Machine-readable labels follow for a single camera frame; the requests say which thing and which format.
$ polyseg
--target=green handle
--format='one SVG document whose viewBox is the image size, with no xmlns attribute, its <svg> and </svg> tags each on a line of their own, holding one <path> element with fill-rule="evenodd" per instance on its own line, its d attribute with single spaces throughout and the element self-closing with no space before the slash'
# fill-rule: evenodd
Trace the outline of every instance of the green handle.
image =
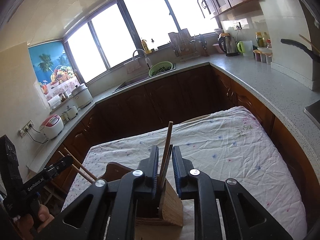
<svg viewBox="0 0 320 240">
<path fill-rule="evenodd" d="M 238 42 L 237 47 L 238 47 L 239 52 L 241 52 L 241 53 L 244 53 L 244 52 L 245 52 L 245 51 L 244 51 L 244 48 L 243 48 L 243 49 L 241 48 L 241 47 L 243 47 L 242 41 L 239 41 L 239 42 Z"/>
</svg>

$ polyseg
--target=ceiling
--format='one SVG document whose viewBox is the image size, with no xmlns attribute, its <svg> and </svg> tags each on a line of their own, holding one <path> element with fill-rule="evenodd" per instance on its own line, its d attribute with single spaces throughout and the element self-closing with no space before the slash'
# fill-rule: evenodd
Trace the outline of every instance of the ceiling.
<svg viewBox="0 0 320 240">
<path fill-rule="evenodd" d="M 24 0 L 0 30 L 0 51 L 61 38 L 79 20 L 108 0 Z"/>
</svg>

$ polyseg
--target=plastic pitcher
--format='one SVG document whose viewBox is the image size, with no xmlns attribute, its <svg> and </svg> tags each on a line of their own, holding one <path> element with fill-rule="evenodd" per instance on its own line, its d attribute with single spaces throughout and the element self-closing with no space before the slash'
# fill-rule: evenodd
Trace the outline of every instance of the plastic pitcher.
<svg viewBox="0 0 320 240">
<path fill-rule="evenodd" d="M 239 41 L 238 50 L 245 57 L 253 57 L 252 41 Z"/>
</svg>

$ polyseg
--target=metal screw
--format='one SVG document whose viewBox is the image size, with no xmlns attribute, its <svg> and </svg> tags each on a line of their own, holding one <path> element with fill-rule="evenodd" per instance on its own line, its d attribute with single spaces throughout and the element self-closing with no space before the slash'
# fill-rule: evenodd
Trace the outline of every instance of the metal screw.
<svg viewBox="0 0 320 240">
<path fill-rule="evenodd" d="M 231 186 L 234 186 L 235 184 L 237 184 L 237 181 L 235 179 L 228 179 L 227 183 Z"/>
<path fill-rule="evenodd" d="M 98 179 L 96 182 L 95 182 L 95 185 L 97 186 L 97 187 L 102 187 L 102 186 L 104 186 L 105 185 L 105 181 L 103 180 L 103 179 Z"/>
<path fill-rule="evenodd" d="M 190 172 L 191 175 L 194 175 L 194 176 L 197 176 L 197 175 L 200 174 L 200 171 L 197 170 L 197 169 L 192 169 L 192 170 L 190 170 L 189 172 Z"/>
<path fill-rule="evenodd" d="M 135 171 L 132 172 L 132 174 L 133 174 L 134 176 L 139 177 L 139 176 L 141 176 L 141 175 L 143 174 L 143 171 L 141 171 L 141 170 L 135 170 Z"/>
</svg>

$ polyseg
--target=rice cooker lid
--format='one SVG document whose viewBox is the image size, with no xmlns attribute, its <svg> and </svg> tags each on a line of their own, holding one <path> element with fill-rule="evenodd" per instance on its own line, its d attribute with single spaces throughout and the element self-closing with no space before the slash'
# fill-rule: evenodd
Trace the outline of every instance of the rice cooker lid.
<svg viewBox="0 0 320 240">
<path fill-rule="evenodd" d="M 76 88 L 71 92 L 73 96 L 79 94 L 81 91 L 87 89 L 88 87 L 82 83 L 80 86 L 76 85 Z"/>
<path fill-rule="evenodd" d="M 45 119 L 40 128 L 43 129 L 45 126 L 46 127 L 53 127 L 60 119 L 60 116 L 57 114 L 50 115 L 47 119 Z"/>
</svg>

